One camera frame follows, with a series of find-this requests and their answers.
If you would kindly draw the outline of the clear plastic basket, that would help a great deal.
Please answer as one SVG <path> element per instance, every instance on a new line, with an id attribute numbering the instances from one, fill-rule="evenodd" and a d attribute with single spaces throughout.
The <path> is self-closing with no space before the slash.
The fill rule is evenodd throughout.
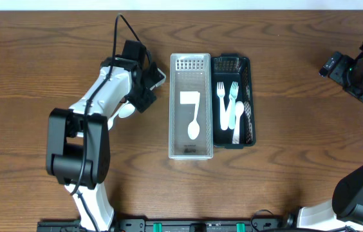
<path id="1" fill-rule="evenodd" d="M 200 96 L 197 122 L 200 133 L 188 135 L 194 118 L 196 96 Z M 208 53 L 173 53 L 169 81 L 169 158 L 211 159 L 213 157 L 212 90 Z"/>

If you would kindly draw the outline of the white plastic spoon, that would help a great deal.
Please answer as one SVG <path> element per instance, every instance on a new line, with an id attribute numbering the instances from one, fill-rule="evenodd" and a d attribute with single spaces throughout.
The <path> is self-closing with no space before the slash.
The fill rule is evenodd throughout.
<path id="1" fill-rule="evenodd" d="M 123 119 L 132 115 L 134 112 L 135 112 L 135 107 L 128 102 L 120 108 L 120 110 L 118 111 L 118 116 Z"/>
<path id="2" fill-rule="evenodd" d="M 197 122 L 199 107 L 200 107 L 200 96 L 197 95 L 194 107 L 194 118 L 188 125 L 188 135 L 191 140 L 195 140 L 200 133 L 200 125 Z"/>
<path id="3" fill-rule="evenodd" d="M 107 121 L 108 130 L 110 130 L 113 127 L 115 117 L 118 115 L 118 113 L 119 113 L 119 110 L 114 112 L 114 114 L 108 119 L 108 121 Z"/>
<path id="4" fill-rule="evenodd" d="M 237 101 L 236 103 L 236 111 L 235 111 L 235 128 L 232 136 L 232 143 L 239 144 L 240 139 L 240 118 L 244 112 L 244 104 L 241 101 Z"/>

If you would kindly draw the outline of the black plastic basket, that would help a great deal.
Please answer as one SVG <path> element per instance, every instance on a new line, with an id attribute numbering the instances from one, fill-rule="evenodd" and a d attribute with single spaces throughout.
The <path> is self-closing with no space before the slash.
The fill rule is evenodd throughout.
<path id="1" fill-rule="evenodd" d="M 226 149 L 242 149 L 256 143 L 256 124 L 254 118 L 254 104 L 252 92 L 252 74 L 250 59 L 236 53 L 223 53 L 219 57 L 212 57 L 210 62 L 213 143 Z M 224 106 L 229 103 L 229 91 L 233 82 L 238 83 L 237 101 L 244 105 L 244 112 L 239 122 L 239 142 L 232 142 L 234 131 L 222 130 L 220 123 L 220 98 L 217 95 L 217 83 L 224 85 Z"/>

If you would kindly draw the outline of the white plastic fork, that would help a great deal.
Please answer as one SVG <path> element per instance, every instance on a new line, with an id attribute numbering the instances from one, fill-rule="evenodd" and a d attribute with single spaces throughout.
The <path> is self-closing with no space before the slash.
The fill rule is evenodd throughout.
<path id="1" fill-rule="evenodd" d="M 233 96 L 229 95 L 229 103 L 225 112 L 225 122 L 228 124 L 230 122 L 230 115 L 233 107 Z"/>
<path id="2" fill-rule="evenodd" d="M 228 117 L 225 108 L 225 87 L 223 82 L 217 82 L 217 96 L 219 97 L 219 121 L 222 130 L 227 130 L 228 128 Z"/>

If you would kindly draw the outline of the pale green plastic fork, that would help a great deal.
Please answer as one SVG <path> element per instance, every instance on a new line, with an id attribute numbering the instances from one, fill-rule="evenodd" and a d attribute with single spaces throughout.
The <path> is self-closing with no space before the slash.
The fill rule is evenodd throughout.
<path id="1" fill-rule="evenodd" d="M 235 128 L 235 110 L 236 110 L 236 99 L 238 94 L 239 86 L 238 82 L 233 82 L 229 92 L 229 117 L 228 117 L 228 128 L 233 130 Z"/>

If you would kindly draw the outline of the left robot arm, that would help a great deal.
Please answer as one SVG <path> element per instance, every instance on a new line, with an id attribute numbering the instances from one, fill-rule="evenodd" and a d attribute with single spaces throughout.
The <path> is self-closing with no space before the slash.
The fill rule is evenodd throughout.
<path id="1" fill-rule="evenodd" d="M 115 212 L 104 180 L 110 165 L 109 130 L 126 106 L 140 113 L 156 100 L 153 89 L 165 74 L 140 41 L 126 41 L 108 57 L 88 92 L 68 109 L 55 108 L 48 120 L 46 171 L 73 197 L 80 220 L 40 222 L 38 231 L 113 231 Z"/>

